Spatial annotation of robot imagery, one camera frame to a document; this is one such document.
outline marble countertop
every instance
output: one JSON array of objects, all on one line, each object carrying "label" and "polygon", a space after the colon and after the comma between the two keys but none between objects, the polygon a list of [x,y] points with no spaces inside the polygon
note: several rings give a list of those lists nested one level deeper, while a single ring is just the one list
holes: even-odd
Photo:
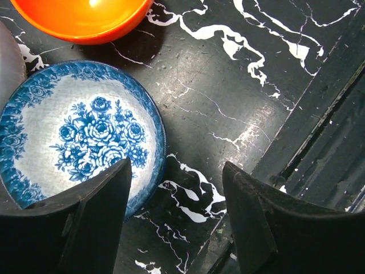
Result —
[{"label": "marble countertop", "polygon": [[124,224],[115,273],[187,273],[212,236],[229,241],[224,163],[253,171],[293,110],[305,111],[300,98],[359,9],[356,0],[156,0],[126,37],[79,46],[2,1],[0,20],[29,75],[73,59],[108,63],[134,76],[161,111],[167,170]]}]

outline white speck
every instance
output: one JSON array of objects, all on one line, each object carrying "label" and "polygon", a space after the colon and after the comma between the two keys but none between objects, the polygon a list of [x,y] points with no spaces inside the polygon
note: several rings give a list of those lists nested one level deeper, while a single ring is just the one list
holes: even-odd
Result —
[{"label": "white speck", "polygon": [[232,60],[238,60],[234,57],[234,55],[240,51],[243,46],[237,44],[235,41],[233,40],[229,40],[227,37],[223,37],[222,38],[223,41],[223,49],[226,51],[226,53],[228,54],[228,56],[232,59]]},{"label": "white speck", "polygon": [[128,61],[130,61],[130,62],[132,62],[132,63],[139,64],[139,65],[143,65],[143,66],[149,67],[150,69],[153,69],[153,67],[151,67],[151,66],[149,66],[149,65],[146,65],[146,64],[145,64],[145,63],[143,63],[143,62],[135,61],[135,60],[133,60],[133,59],[131,59],[131,58],[128,58],[128,57],[124,56],[124,55],[123,55],[122,53],[120,53],[120,51],[116,48],[116,46],[115,46],[115,44],[114,44],[113,42],[110,42],[110,44],[112,44],[112,45],[113,45],[114,50],[115,50],[115,51],[119,54],[119,56],[120,56],[120,57],[122,57],[122,58],[124,58],[125,60],[128,60]]},{"label": "white speck", "polygon": [[280,188],[280,191],[286,193],[285,185]]},{"label": "white speck", "polygon": [[305,60],[307,58],[307,55],[309,53],[309,47],[307,46],[303,46],[303,45],[299,45],[296,43],[292,43],[289,42],[288,40],[282,39],[284,42],[287,43],[287,45],[289,46],[289,51],[290,53],[297,59],[299,59],[301,61],[301,66],[303,69],[305,69],[305,71],[310,74],[311,76],[315,76],[317,73],[310,73],[309,71],[307,71],[306,66],[305,66]]},{"label": "white speck", "polygon": [[247,146],[247,144],[249,143],[249,144],[255,146],[251,142],[251,139],[256,138],[257,136],[259,136],[253,126],[250,126],[247,130],[245,130],[243,133],[241,133],[239,135],[239,137],[237,137],[235,140],[232,140],[232,139],[229,139],[229,138],[219,137],[214,132],[210,132],[209,134],[211,134],[211,136],[213,136],[214,138],[216,138],[218,140],[222,140],[222,141],[226,141],[228,143],[231,143],[232,145],[234,145],[236,147],[236,149],[238,151],[241,150],[240,146],[238,144],[241,144],[243,146]]},{"label": "white speck", "polygon": [[149,274],[161,274],[161,267],[156,268],[155,267],[156,263],[154,261],[150,262],[149,264],[144,264],[144,263],[141,263],[140,261],[135,260],[135,264],[138,265],[140,268],[143,268],[144,270],[146,270],[147,273],[149,273]]},{"label": "white speck", "polygon": [[351,13],[352,13],[352,11],[355,11],[355,13],[356,13],[356,11],[359,9],[359,7],[358,8],[356,8],[356,7],[353,7],[353,8],[351,8],[351,9],[349,9],[349,10],[347,10],[340,18],[338,18],[338,19],[336,19],[336,20],[334,20],[334,21],[332,21],[332,22],[330,22],[330,23],[324,23],[324,24],[320,24],[320,23],[318,23],[314,18],[313,18],[313,11],[312,11],[312,8],[309,6],[309,4],[307,3],[307,7],[309,8],[309,10],[310,10],[310,16],[309,16],[309,18],[312,20],[312,22],[317,26],[317,27],[327,27],[327,26],[329,26],[329,25],[332,25],[332,24],[335,24],[335,23],[337,23],[337,22],[339,22],[339,21],[341,21],[343,18],[345,18],[346,16],[348,16],[348,15],[350,15]]},{"label": "white speck", "polygon": [[175,232],[168,224],[164,224],[164,226],[167,228],[168,231],[171,231],[172,232],[172,237],[174,239],[177,239],[177,240],[183,240],[187,243],[190,243],[187,239],[186,239],[186,236],[183,236],[179,230],[176,230],[177,232]]},{"label": "white speck", "polygon": [[144,30],[136,30],[136,31],[139,31],[140,33],[146,33],[152,37],[155,37],[152,33],[148,33],[147,31],[144,31]]},{"label": "white speck", "polygon": [[233,260],[237,261],[237,256],[236,256],[235,254],[231,253],[229,256],[230,256]]},{"label": "white speck", "polygon": [[[167,93],[168,93],[168,94],[173,94],[172,90],[167,90]],[[183,110],[183,111],[185,111],[185,112],[189,112],[189,113],[198,113],[198,114],[200,114],[200,115],[202,115],[202,116],[207,117],[207,115],[206,115],[206,114],[201,113],[199,110],[186,110],[185,108],[180,107],[178,104],[176,104],[176,103],[174,103],[174,102],[172,102],[172,104],[174,104],[176,107],[178,107],[179,109],[181,109],[181,110]]]},{"label": "white speck", "polygon": [[275,97],[276,99],[279,99],[280,93],[275,92],[274,94],[269,95],[269,97]]},{"label": "white speck", "polygon": [[24,57],[24,61],[26,63],[33,63],[33,61],[37,60],[37,63],[31,69],[31,71],[40,70],[40,69],[43,69],[44,67],[49,66],[48,64],[45,64],[43,62],[43,59],[40,56],[40,54],[36,55],[36,54],[31,53],[30,48],[28,48],[24,44],[18,44],[18,45],[19,45],[19,48],[21,50],[21,53],[22,53],[22,55]]}]

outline plate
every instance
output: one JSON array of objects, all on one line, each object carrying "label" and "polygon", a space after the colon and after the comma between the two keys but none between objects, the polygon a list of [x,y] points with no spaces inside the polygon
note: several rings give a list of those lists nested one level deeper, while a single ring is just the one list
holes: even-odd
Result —
[{"label": "plate", "polygon": [[33,74],[0,118],[0,176],[25,208],[131,158],[125,218],[151,197],[166,160],[163,120],[128,74],[93,61],[69,61]]}]

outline black marble surface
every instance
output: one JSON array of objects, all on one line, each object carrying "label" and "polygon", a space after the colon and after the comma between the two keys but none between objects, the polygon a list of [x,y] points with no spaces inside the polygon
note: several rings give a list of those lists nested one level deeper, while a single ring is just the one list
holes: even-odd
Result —
[{"label": "black marble surface", "polygon": [[187,273],[217,227],[229,234],[221,220],[224,162],[251,172],[293,109],[306,111],[298,101],[359,6],[156,0],[126,37],[78,46],[40,32],[1,1],[0,19],[29,75],[60,61],[105,62],[133,75],[161,111],[169,147],[164,181],[124,224],[115,273]]},{"label": "black marble surface", "polygon": [[[340,211],[352,207],[363,187],[360,179],[358,183],[355,180],[358,175],[351,175],[354,170],[361,170],[361,164],[351,165],[351,157],[360,153],[363,146],[363,134],[357,131],[361,126],[356,125],[357,119],[361,120],[362,100],[352,98],[364,87],[357,84],[363,78],[365,67],[364,18],[363,5],[308,86],[299,103],[302,109],[292,111],[252,173],[264,183],[285,187],[291,196]],[[346,122],[343,125],[335,120]],[[336,138],[336,132],[341,132],[340,137]],[[347,142],[354,147],[346,148]],[[326,164],[339,161],[340,167],[327,166],[330,172],[313,183],[319,174],[325,174],[326,164],[321,165],[322,160]],[[302,165],[307,161],[311,165],[309,169]]]}]

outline black object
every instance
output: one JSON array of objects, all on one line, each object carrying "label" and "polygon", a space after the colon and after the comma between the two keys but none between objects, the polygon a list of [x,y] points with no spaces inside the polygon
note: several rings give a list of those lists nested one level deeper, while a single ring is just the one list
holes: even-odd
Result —
[{"label": "black object", "polygon": [[1,272],[112,273],[131,179],[126,159],[26,209],[0,209]]},{"label": "black object", "polygon": [[241,273],[365,273],[365,212],[298,200],[229,162],[223,185]]},{"label": "black object", "polygon": [[[256,165],[252,175],[259,181],[274,185],[288,181],[286,189],[292,196],[305,192],[307,202],[337,210],[356,199],[363,187],[358,179],[362,179],[364,165],[360,155],[364,140],[364,18],[365,5],[308,85],[298,102],[300,107],[291,112]],[[302,175],[306,178],[299,181]]]}]

